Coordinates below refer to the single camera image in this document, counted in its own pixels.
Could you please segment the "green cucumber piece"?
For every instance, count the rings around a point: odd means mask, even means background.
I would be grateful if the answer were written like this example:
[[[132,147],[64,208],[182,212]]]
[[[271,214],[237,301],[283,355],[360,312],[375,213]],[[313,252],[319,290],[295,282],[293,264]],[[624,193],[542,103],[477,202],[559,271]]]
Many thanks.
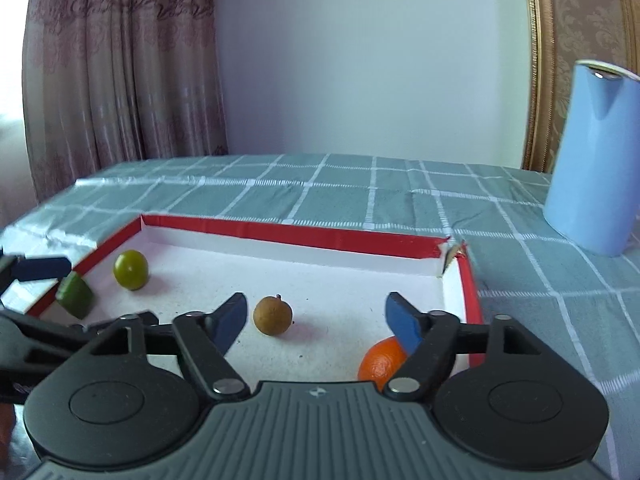
[[[68,314],[83,320],[91,312],[94,292],[81,274],[72,271],[58,285],[55,300]]]

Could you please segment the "teal plaid bedsheet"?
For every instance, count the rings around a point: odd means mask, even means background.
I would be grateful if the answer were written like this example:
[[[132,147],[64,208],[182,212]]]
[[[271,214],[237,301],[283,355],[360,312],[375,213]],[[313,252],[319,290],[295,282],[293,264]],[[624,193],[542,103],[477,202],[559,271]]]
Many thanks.
[[[590,254],[553,231],[546,174],[347,155],[235,155],[122,162],[1,231],[8,252],[78,260],[138,214],[457,237],[486,315],[517,318],[602,391],[611,425],[598,464],[639,474],[639,239]]]

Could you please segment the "red shallow cardboard box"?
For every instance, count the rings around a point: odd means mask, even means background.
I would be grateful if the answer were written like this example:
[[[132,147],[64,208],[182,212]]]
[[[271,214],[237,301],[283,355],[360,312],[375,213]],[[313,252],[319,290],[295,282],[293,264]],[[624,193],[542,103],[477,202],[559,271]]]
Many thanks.
[[[113,275],[117,256],[142,252],[138,290]],[[289,224],[142,214],[75,264],[96,295],[94,322],[151,310],[161,320],[210,311],[242,292],[249,304],[280,295],[294,322],[276,338],[247,325],[229,352],[246,378],[352,378],[372,344],[388,335],[385,298],[482,320],[464,248],[440,237]]]

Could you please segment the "green round fruit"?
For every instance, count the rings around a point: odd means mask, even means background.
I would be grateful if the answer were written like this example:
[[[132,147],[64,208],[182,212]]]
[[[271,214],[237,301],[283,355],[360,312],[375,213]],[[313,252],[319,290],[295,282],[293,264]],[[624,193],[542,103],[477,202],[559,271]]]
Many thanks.
[[[128,290],[142,288],[149,279],[149,263],[142,252],[128,249],[121,252],[113,266],[116,282]]]

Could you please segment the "pink patterned curtain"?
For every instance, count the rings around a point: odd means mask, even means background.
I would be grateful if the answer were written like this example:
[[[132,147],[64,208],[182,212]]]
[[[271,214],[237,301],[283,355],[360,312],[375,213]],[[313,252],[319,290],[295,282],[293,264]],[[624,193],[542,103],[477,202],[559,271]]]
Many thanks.
[[[226,154],[215,0],[28,0],[23,110],[38,200],[118,162]]]

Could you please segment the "blue electric kettle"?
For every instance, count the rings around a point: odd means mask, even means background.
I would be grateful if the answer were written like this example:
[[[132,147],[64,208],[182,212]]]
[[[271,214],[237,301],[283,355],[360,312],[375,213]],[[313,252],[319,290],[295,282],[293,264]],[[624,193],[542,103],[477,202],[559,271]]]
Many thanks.
[[[639,105],[637,74],[602,61],[575,63],[544,218],[601,256],[619,256],[636,223]]]

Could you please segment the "gold wall frame moulding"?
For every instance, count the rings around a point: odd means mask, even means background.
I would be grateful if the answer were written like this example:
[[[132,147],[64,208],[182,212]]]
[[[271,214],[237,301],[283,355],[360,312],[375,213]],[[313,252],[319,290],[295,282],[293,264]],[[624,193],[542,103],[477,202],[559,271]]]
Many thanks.
[[[522,167],[550,172],[578,60],[639,70],[639,0],[527,0],[532,46]]]

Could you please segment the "brown longan fruit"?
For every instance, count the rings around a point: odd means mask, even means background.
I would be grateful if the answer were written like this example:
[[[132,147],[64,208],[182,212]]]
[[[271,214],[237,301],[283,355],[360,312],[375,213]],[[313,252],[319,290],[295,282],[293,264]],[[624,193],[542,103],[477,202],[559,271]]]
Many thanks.
[[[265,296],[256,304],[253,321],[261,333],[279,336],[292,325],[293,310],[280,295]]]

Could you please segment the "orange tangerine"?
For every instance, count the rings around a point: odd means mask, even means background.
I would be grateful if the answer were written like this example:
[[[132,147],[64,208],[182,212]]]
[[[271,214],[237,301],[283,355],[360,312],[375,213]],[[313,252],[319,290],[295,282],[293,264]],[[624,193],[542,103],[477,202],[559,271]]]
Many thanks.
[[[364,355],[357,373],[360,382],[373,382],[382,391],[408,359],[396,337],[377,342]]]

